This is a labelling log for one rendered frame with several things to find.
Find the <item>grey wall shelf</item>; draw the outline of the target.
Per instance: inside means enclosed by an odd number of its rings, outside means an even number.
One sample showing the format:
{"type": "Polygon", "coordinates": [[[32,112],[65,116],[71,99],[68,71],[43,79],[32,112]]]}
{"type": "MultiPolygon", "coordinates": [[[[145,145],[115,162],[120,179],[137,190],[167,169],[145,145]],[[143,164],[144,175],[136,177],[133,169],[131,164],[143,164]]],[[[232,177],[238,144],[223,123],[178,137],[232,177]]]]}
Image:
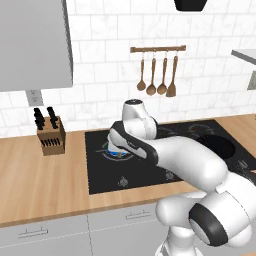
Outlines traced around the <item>grey wall shelf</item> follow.
{"type": "Polygon", "coordinates": [[[231,52],[233,56],[236,56],[246,62],[256,65],[256,49],[237,49],[231,52]]]}

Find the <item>wooden knife block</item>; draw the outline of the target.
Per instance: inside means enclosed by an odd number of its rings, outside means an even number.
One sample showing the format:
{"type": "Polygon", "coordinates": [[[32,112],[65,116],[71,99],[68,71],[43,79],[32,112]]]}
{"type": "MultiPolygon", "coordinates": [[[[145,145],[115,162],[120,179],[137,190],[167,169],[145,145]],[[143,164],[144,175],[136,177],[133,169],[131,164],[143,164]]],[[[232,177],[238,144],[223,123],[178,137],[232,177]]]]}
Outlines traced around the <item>wooden knife block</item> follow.
{"type": "Polygon", "coordinates": [[[37,131],[37,136],[44,156],[65,153],[66,132],[60,117],[56,121],[56,128],[53,127],[50,117],[45,117],[43,129],[37,131]]]}

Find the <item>wooden ladle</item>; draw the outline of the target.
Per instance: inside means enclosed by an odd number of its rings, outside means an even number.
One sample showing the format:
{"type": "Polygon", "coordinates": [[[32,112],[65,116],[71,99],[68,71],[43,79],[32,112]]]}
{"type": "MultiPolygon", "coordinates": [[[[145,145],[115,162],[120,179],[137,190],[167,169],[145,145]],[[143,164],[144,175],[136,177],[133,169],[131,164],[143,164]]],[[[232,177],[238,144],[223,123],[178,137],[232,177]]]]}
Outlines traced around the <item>wooden ladle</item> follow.
{"type": "Polygon", "coordinates": [[[150,96],[154,95],[156,93],[156,87],[154,85],[154,76],[155,76],[155,67],[156,67],[156,58],[152,59],[152,76],[151,76],[151,82],[150,85],[146,89],[146,93],[150,96]]]}
{"type": "Polygon", "coordinates": [[[163,60],[163,75],[162,75],[162,82],[157,88],[157,93],[159,95],[163,95],[167,91],[167,87],[165,85],[165,75],[166,75],[166,69],[167,69],[167,58],[164,58],[163,60]]]}

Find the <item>grey wall fitting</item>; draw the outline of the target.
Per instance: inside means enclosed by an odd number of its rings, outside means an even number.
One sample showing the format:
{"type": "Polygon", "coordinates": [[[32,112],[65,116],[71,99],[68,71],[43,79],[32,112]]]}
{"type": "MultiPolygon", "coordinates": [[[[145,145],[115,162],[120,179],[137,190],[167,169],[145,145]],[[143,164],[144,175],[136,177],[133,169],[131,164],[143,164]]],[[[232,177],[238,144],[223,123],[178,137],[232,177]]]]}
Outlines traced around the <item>grey wall fitting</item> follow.
{"type": "Polygon", "coordinates": [[[256,71],[252,72],[247,90],[256,90],[256,71]]]}

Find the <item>wooden spatula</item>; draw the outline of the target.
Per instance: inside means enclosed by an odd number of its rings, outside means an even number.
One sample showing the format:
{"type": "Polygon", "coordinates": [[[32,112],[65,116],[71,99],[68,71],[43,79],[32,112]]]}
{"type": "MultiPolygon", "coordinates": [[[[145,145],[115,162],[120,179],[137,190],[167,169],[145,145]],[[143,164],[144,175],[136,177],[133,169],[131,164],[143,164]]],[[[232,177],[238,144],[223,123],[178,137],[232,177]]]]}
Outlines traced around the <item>wooden spatula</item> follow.
{"type": "Polygon", "coordinates": [[[166,91],[167,97],[175,97],[176,96],[175,75],[176,75],[177,64],[178,64],[178,55],[175,55],[174,60],[173,60],[172,81],[166,91]]]}

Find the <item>grey drawer front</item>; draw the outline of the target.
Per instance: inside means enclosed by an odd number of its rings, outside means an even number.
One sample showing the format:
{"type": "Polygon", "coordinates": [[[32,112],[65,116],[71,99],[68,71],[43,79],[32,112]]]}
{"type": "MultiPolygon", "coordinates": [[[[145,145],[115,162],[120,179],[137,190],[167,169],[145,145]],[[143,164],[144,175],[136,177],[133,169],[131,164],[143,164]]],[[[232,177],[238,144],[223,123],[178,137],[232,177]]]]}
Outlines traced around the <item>grey drawer front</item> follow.
{"type": "Polygon", "coordinates": [[[155,214],[155,203],[88,215],[93,256],[155,256],[168,228],[155,214]],[[151,216],[127,220],[130,212],[150,211],[151,216]]]}
{"type": "Polygon", "coordinates": [[[92,256],[86,215],[0,228],[0,256],[92,256]],[[18,239],[18,234],[48,234],[18,239]]]}

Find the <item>grey wall socket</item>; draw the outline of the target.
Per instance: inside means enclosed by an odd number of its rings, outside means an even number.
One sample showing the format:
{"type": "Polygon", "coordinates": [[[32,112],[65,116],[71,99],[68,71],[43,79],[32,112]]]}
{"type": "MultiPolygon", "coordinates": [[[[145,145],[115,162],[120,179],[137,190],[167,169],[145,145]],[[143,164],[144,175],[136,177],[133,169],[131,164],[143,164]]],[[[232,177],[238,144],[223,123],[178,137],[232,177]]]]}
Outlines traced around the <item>grey wall socket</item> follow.
{"type": "Polygon", "coordinates": [[[44,105],[42,93],[40,90],[27,90],[26,96],[30,107],[44,105]]]}

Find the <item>small wooden spoon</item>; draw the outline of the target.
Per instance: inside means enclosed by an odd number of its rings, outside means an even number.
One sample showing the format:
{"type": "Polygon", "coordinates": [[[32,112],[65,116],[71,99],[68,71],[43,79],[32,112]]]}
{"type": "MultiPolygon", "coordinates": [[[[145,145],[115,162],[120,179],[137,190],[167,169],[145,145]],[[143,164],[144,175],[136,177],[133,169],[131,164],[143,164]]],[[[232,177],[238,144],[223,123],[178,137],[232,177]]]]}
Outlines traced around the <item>small wooden spoon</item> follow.
{"type": "MultiPolygon", "coordinates": [[[[141,60],[141,74],[144,74],[144,60],[141,60]]],[[[139,91],[143,91],[146,88],[146,84],[143,79],[140,79],[139,83],[137,84],[137,89],[139,91]]]]}

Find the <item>black extractor hood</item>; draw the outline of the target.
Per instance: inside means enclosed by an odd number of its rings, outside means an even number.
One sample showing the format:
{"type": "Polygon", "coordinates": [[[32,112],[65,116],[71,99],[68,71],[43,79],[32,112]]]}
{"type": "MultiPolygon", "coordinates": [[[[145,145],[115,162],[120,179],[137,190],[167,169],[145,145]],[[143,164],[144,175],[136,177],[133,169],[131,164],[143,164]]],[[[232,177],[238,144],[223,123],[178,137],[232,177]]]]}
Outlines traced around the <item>black extractor hood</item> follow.
{"type": "Polygon", "coordinates": [[[174,3],[180,12],[201,12],[207,0],[174,0],[174,3]]]}

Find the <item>black frying pan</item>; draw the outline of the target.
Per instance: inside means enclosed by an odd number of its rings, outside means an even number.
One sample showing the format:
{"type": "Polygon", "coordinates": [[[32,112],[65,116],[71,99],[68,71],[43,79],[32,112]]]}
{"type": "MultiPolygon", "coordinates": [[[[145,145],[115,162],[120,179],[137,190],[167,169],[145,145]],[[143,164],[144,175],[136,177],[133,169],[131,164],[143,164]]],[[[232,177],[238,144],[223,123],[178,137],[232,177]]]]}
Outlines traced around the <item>black frying pan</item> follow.
{"type": "Polygon", "coordinates": [[[234,144],[230,140],[219,135],[203,135],[197,138],[197,141],[212,150],[222,159],[229,159],[236,152],[234,144]]]}

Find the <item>black glass hob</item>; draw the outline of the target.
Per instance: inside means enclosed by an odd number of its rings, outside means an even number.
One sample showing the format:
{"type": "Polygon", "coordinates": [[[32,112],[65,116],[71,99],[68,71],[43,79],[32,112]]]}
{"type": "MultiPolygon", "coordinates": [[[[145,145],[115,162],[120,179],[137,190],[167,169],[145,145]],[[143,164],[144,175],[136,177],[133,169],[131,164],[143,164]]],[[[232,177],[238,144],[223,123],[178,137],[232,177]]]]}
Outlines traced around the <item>black glass hob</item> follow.
{"type": "MultiPolygon", "coordinates": [[[[108,153],[108,134],[108,130],[85,133],[89,194],[180,181],[180,178],[175,174],[175,179],[168,181],[165,176],[168,170],[153,166],[129,153],[121,153],[120,155],[108,153]],[[128,187],[118,185],[121,177],[128,180],[128,187]]],[[[157,139],[185,136],[197,141],[197,138],[207,134],[222,136],[234,144],[235,154],[229,159],[223,159],[230,171],[245,174],[251,170],[256,170],[256,158],[213,119],[161,124],[158,126],[157,139]]]]}

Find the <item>wooden utensil rail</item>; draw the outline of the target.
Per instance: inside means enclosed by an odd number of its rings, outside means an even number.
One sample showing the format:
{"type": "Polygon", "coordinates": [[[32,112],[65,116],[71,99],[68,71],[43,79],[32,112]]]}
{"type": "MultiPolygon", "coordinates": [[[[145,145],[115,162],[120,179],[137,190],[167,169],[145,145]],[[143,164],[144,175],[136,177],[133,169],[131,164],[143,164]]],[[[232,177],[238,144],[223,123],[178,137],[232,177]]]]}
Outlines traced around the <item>wooden utensil rail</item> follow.
{"type": "Polygon", "coordinates": [[[130,47],[130,53],[185,51],[186,45],[169,47],[130,47]]]}

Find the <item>grey wall cupboard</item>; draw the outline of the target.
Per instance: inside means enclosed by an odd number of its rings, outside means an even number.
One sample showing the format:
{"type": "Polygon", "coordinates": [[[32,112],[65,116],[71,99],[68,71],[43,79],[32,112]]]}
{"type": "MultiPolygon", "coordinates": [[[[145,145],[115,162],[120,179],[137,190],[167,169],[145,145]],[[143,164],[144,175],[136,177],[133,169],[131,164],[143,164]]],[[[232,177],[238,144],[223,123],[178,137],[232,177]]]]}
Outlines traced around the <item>grey wall cupboard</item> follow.
{"type": "Polygon", "coordinates": [[[0,92],[72,85],[66,0],[0,0],[0,92]]]}

